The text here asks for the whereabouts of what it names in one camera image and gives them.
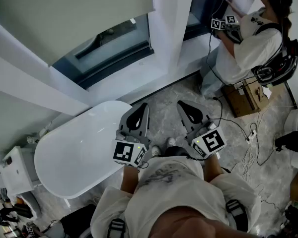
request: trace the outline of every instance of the window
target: window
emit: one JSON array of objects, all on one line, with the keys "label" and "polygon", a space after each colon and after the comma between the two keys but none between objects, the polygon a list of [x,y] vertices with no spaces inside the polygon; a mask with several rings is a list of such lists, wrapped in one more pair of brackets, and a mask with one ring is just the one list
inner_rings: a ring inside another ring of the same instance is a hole
[{"label": "window", "polygon": [[227,3],[223,0],[192,0],[184,41],[199,35],[210,33],[212,14],[213,18],[223,18]]},{"label": "window", "polygon": [[54,63],[53,67],[86,89],[151,54],[148,17],[142,15],[84,42]]}]

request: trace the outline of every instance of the shoulder strap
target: shoulder strap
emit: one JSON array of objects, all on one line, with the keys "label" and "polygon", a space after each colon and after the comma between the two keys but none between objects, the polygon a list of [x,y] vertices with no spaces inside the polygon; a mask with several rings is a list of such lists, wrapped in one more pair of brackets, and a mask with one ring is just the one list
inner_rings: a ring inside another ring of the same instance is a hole
[{"label": "shoulder strap", "polygon": [[108,227],[107,238],[129,238],[129,231],[125,221],[125,213],[111,221]]},{"label": "shoulder strap", "polygon": [[248,217],[244,206],[238,200],[230,200],[226,203],[226,210],[233,217],[236,229],[247,232]]},{"label": "shoulder strap", "polygon": [[265,24],[265,25],[262,25],[255,33],[255,35],[258,35],[259,33],[267,30],[267,29],[270,29],[270,28],[274,28],[274,29],[277,29],[278,31],[282,33],[282,27],[280,24],[277,24],[277,23],[268,23],[268,24]]}]

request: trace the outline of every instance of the white marker cube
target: white marker cube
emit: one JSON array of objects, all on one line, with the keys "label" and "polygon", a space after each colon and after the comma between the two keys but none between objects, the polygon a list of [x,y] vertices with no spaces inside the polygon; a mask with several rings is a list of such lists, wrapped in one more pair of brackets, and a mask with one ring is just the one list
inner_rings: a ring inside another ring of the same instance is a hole
[{"label": "white marker cube", "polygon": [[212,19],[211,28],[217,30],[225,30],[225,21],[219,19]]},{"label": "white marker cube", "polygon": [[115,140],[113,160],[121,165],[138,167],[147,149],[144,144]]},{"label": "white marker cube", "polygon": [[225,23],[227,25],[239,25],[239,22],[235,16],[226,16]]},{"label": "white marker cube", "polygon": [[210,155],[222,150],[227,145],[221,127],[210,130],[192,140],[191,146],[202,156],[207,159]]}]

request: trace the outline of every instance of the paper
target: paper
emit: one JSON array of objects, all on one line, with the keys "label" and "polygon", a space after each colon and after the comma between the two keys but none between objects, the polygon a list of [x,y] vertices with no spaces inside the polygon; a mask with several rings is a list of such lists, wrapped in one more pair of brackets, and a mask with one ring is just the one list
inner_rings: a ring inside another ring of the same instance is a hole
[{"label": "paper", "polygon": [[263,87],[263,93],[267,96],[268,99],[269,99],[270,96],[272,95],[272,91],[269,90],[268,87]]}]

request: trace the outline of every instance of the sneaker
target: sneaker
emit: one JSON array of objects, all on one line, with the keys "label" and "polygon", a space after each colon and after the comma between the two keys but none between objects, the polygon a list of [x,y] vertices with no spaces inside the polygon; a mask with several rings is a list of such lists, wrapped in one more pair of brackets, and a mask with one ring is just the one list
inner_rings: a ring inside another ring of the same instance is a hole
[{"label": "sneaker", "polygon": [[154,145],[151,149],[151,153],[152,153],[153,157],[160,156],[161,155],[161,150],[158,146]]},{"label": "sneaker", "polygon": [[175,139],[173,137],[170,137],[167,139],[167,148],[175,146]]}]

